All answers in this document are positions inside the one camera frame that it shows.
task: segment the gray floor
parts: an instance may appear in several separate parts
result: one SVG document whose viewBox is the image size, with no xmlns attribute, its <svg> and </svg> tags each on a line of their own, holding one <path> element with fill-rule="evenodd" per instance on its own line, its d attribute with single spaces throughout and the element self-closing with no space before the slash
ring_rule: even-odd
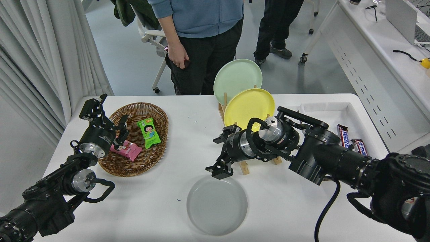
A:
<svg viewBox="0 0 430 242">
<path fill-rule="evenodd" d="M 315 17 L 317 29 L 327 15 L 334 0 L 322 0 Z M 134 21 L 127 27 L 113 14 L 114 5 L 108 0 L 93 1 L 86 16 L 94 35 L 106 75 L 117 96 L 155 95 L 151 89 L 163 61 L 155 47 L 142 43 Z M 264 13 L 264 2 L 245 1 L 245 18 L 242 37 L 237 47 L 238 59 L 253 59 L 258 36 L 258 26 Z M 262 88 L 272 94 L 281 93 L 355 93 L 340 65 L 322 38 L 314 47 L 306 65 L 299 58 L 313 35 L 308 33 L 311 3 L 305 1 L 297 19 L 290 26 L 287 49 L 293 52 L 290 60 L 273 54 L 261 67 Z M 158 84 L 158 95 L 174 95 L 170 71 L 166 68 Z"/>
</svg>

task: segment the blue sweater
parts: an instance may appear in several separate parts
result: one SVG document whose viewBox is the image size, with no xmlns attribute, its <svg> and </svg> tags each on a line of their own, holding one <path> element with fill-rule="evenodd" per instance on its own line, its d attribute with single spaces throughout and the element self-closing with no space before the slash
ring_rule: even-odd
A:
<svg viewBox="0 0 430 242">
<path fill-rule="evenodd" d="M 211 37 L 231 29 L 243 17 L 243 0 L 148 0 L 155 16 L 172 15 L 178 36 Z"/>
</svg>

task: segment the black shoe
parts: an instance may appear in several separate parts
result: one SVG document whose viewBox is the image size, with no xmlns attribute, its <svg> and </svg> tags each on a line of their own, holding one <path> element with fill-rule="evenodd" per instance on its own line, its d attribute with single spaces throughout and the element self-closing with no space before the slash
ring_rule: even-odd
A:
<svg viewBox="0 0 430 242">
<path fill-rule="evenodd" d="M 261 65 L 266 62 L 266 58 L 262 59 L 262 60 L 254 60 L 254 63 L 258 65 L 258 67 L 261 67 Z"/>
<path fill-rule="evenodd" d="M 272 45 L 270 45 L 270 49 L 269 49 L 270 53 L 273 53 L 283 59 L 290 59 L 291 56 L 293 56 L 293 53 L 291 53 L 291 51 L 287 50 L 287 49 L 275 49 L 272 47 Z"/>
</svg>

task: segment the wicker basket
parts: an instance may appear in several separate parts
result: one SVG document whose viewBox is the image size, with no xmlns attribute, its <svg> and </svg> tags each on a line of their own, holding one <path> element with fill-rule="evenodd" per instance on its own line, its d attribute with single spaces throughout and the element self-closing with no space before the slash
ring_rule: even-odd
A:
<svg viewBox="0 0 430 242">
<path fill-rule="evenodd" d="M 143 150 L 133 162 L 114 152 L 109 152 L 107 156 L 99 159 L 98 162 L 105 171 L 114 176 L 132 177 L 149 170 L 162 158 L 168 139 L 169 120 L 161 108 L 146 102 L 136 102 L 126 105 L 116 110 L 110 119 L 117 124 L 124 114 L 129 115 L 127 128 L 130 133 L 127 140 L 136 143 Z M 138 121 L 146 118 L 154 118 L 154 125 L 161 139 L 160 144 L 152 145 L 149 149 L 145 149 L 145 139 L 143 138 L 141 129 L 136 124 Z"/>
</svg>

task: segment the person's hand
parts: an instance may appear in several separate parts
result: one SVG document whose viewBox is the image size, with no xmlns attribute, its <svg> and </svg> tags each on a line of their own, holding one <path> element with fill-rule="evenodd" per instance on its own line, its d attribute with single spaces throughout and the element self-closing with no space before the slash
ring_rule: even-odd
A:
<svg viewBox="0 0 430 242">
<path fill-rule="evenodd" d="M 187 51 L 185 51 L 184 46 L 180 42 L 178 42 L 173 45 L 169 45 L 169 59 L 177 67 L 184 69 L 184 61 L 189 60 L 190 58 L 188 57 Z"/>
</svg>

